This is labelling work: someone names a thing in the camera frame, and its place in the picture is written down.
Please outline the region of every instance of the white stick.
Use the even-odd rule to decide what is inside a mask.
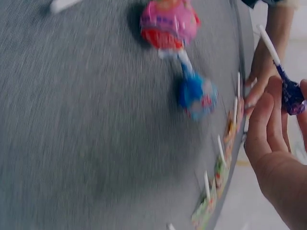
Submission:
[[[59,13],[82,0],[53,0],[50,5],[52,13]]]
[[[280,65],[280,59],[278,57],[278,54],[274,48],[274,45],[272,41],[270,40],[270,37],[268,36],[267,32],[265,31],[264,27],[262,25],[257,25],[258,30],[260,31],[261,38],[264,41],[264,44],[268,48],[275,64],[278,66]]]
[[[210,196],[210,187],[209,187],[209,179],[208,179],[207,171],[205,171],[204,179],[205,179],[205,189],[206,189],[207,200],[210,201],[211,196]]]
[[[241,75],[240,72],[238,72],[238,89],[237,89],[237,96],[240,99],[241,97]]]
[[[233,118],[233,123],[234,125],[236,124],[236,115],[238,112],[238,98],[235,98],[235,105],[234,105],[234,118]]]
[[[220,135],[217,136],[217,143],[219,145],[219,150],[220,150],[220,155],[221,155],[221,158],[222,158],[222,162],[226,166],[226,161],[225,161],[225,157],[224,157],[224,152],[223,152],[223,148],[222,148],[222,142],[221,142]]]
[[[176,230],[172,224],[167,224],[167,230]]]

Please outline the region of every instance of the blue candy wrapper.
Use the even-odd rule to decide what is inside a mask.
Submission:
[[[212,113],[217,105],[217,87],[194,71],[186,51],[159,50],[159,57],[180,60],[184,79],[179,88],[179,104],[188,116],[199,120],[204,115]]]
[[[289,115],[297,115],[305,111],[307,101],[304,99],[299,84],[291,81],[283,67],[274,62],[279,75],[283,80],[282,107]]]

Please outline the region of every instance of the gray fabric surface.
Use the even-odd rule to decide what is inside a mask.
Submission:
[[[188,55],[221,96],[196,123],[177,106],[180,65],[139,37],[145,3],[50,15],[49,0],[0,1],[0,229],[193,229],[236,73],[249,72],[250,17],[241,2],[193,0],[202,26]]]

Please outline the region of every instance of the person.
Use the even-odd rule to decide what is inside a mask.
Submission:
[[[307,99],[307,80],[300,87]],[[292,230],[307,229],[307,166],[292,154],[282,110],[282,80],[270,77],[249,119],[245,151],[260,189]],[[307,110],[297,115],[307,148]]]
[[[293,7],[268,7],[266,31],[281,60],[285,55],[293,16]],[[281,105],[282,80],[262,40],[255,50],[247,86],[255,79],[257,82],[245,100],[249,105],[246,113],[251,114],[245,142],[247,157],[262,193],[285,224],[292,230],[306,230],[307,166],[291,154],[288,116]],[[300,87],[307,99],[307,80],[302,80]],[[307,150],[307,110],[297,115],[297,120]]]
[[[254,7],[256,1],[243,0],[248,6]],[[290,36],[290,29],[294,12],[298,7],[297,0],[276,1],[275,5],[268,5],[268,16],[266,32],[277,51],[281,61],[284,60],[285,50]],[[269,54],[264,42],[260,39],[256,47],[252,61],[250,76],[245,85],[252,86],[248,96],[245,98],[245,113],[250,115],[257,100],[261,97],[271,76],[278,76],[272,57]]]

